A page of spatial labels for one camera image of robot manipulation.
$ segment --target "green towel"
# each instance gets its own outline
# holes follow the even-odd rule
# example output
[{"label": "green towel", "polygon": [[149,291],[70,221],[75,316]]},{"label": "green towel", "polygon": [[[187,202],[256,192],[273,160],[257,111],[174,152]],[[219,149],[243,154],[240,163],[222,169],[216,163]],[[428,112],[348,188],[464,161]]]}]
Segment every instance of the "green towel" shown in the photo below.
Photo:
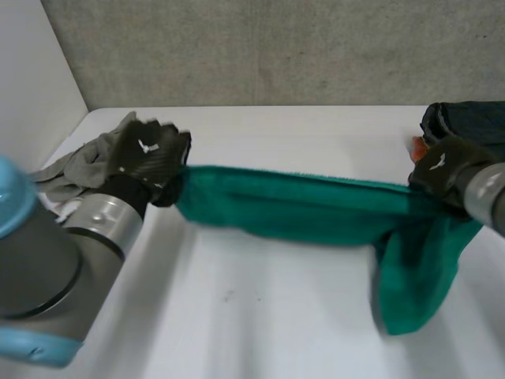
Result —
[{"label": "green towel", "polygon": [[418,330],[436,312],[481,229],[405,186],[230,167],[189,167],[177,207],[187,220],[265,237],[373,244],[392,335]]}]

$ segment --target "glove logo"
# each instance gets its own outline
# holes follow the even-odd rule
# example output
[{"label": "glove logo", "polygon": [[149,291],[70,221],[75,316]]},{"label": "glove logo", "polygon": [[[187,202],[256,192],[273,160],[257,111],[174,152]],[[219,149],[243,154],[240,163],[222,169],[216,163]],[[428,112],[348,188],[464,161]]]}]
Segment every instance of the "glove logo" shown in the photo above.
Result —
[{"label": "glove logo", "polygon": [[138,140],[138,141],[139,141],[140,147],[144,151],[144,154],[147,154],[148,152],[154,152],[155,150],[159,149],[158,144],[154,144],[152,146],[146,146],[141,140]]},{"label": "glove logo", "polygon": [[440,161],[435,165],[429,168],[429,170],[435,170],[436,168],[442,167],[445,164],[445,153],[440,156]]}]

